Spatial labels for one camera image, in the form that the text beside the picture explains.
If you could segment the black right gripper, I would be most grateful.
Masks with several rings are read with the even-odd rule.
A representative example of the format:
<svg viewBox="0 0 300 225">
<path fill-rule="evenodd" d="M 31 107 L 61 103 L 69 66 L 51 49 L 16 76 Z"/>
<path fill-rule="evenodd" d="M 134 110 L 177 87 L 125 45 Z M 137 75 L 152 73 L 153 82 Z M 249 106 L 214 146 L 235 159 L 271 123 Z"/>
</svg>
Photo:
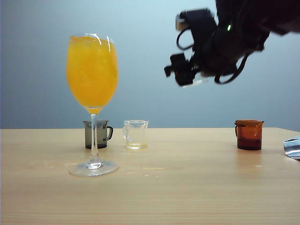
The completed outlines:
<svg viewBox="0 0 300 225">
<path fill-rule="evenodd" d="M 205 76 L 231 75 L 237 71 L 237 41 L 230 32 L 212 32 L 208 35 L 201 33 L 194 37 L 192 49 L 194 55 L 190 62 Z M 166 77 L 174 73 L 175 81 L 179 86 L 193 84 L 198 70 L 189 66 L 182 67 L 186 63 L 184 53 L 171 55 L 170 61 L 171 66 L 164 68 Z"/>
</svg>

